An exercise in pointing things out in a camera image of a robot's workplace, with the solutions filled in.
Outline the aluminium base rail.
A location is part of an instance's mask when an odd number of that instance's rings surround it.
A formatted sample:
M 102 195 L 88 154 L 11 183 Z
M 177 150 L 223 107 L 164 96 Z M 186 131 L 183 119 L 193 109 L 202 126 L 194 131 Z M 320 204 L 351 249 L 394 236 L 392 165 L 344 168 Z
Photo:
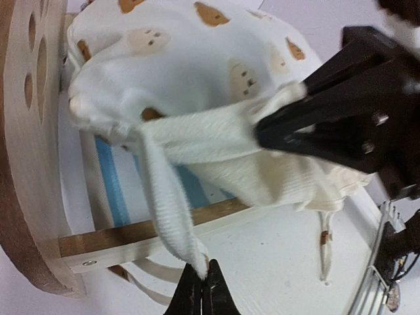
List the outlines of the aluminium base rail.
M 399 259 L 387 257 L 384 241 L 402 231 L 405 225 L 393 202 L 386 201 L 377 210 L 380 214 L 379 226 L 349 314 L 383 314 L 391 298 L 395 301 L 400 299 L 398 281 L 395 280 Z

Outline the wooden pet bed frame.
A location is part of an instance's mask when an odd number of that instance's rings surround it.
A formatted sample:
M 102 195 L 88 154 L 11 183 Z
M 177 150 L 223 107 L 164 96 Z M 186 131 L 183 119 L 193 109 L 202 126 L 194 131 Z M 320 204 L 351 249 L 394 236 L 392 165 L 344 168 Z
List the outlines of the wooden pet bed frame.
M 58 155 L 66 10 L 65 1 L 1 2 L 1 247 L 34 287 L 80 298 L 83 273 L 162 244 L 150 221 L 70 234 Z

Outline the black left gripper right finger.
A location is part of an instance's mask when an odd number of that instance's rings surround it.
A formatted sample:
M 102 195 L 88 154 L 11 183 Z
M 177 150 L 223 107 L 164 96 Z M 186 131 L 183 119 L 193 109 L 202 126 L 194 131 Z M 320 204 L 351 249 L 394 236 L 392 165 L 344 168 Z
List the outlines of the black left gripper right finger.
M 207 277 L 203 282 L 204 315 L 240 315 L 217 260 L 209 261 Z

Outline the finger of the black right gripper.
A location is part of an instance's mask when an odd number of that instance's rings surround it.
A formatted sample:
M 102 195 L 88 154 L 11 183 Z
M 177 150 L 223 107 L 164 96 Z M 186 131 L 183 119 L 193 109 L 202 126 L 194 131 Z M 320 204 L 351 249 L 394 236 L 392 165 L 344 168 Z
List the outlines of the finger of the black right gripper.
M 308 95 L 262 119 L 255 128 L 259 145 L 353 168 L 358 140 L 346 95 Z
M 304 82 L 309 95 L 326 92 L 381 95 L 397 92 L 392 62 L 380 54 L 373 54 L 350 64 L 333 64 L 330 60 Z

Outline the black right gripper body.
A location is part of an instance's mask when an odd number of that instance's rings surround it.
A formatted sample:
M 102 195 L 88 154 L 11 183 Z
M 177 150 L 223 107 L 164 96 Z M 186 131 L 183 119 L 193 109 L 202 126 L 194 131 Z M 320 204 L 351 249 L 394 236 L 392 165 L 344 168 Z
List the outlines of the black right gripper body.
M 358 153 L 351 166 L 378 173 L 392 199 L 419 198 L 419 59 L 371 26 L 343 28 L 355 51 L 346 100 Z

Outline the blue white striped mattress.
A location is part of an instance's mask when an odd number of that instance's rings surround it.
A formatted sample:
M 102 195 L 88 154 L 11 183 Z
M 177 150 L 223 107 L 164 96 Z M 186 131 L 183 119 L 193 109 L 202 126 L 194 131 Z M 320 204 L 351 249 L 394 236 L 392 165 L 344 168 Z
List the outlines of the blue white striped mattress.
M 150 220 L 138 158 L 122 148 L 106 144 L 98 137 L 94 143 L 112 226 Z M 185 166 L 177 165 L 175 170 L 194 209 L 234 198 L 231 193 L 199 179 Z

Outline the bear print cushion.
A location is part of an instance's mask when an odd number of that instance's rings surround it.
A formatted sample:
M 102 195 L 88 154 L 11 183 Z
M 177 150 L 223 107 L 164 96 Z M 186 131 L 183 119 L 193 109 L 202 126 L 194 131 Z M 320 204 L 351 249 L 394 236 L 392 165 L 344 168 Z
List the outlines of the bear print cushion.
M 320 280 L 329 285 L 333 215 L 369 177 L 261 148 L 253 131 L 303 99 L 305 78 L 322 64 L 299 30 L 228 1 L 94 1 L 67 39 L 71 118 L 141 156 L 154 228 L 173 256 L 208 275 L 175 172 L 184 165 L 248 206 L 318 212 Z

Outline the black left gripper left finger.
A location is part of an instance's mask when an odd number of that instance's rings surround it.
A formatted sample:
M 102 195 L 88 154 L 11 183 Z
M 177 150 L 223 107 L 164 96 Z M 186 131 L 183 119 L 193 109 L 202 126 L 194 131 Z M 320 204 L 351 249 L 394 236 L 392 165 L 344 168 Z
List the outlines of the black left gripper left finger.
M 167 315 L 201 314 L 201 279 L 190 264 L 186 264 L 167 308 Z

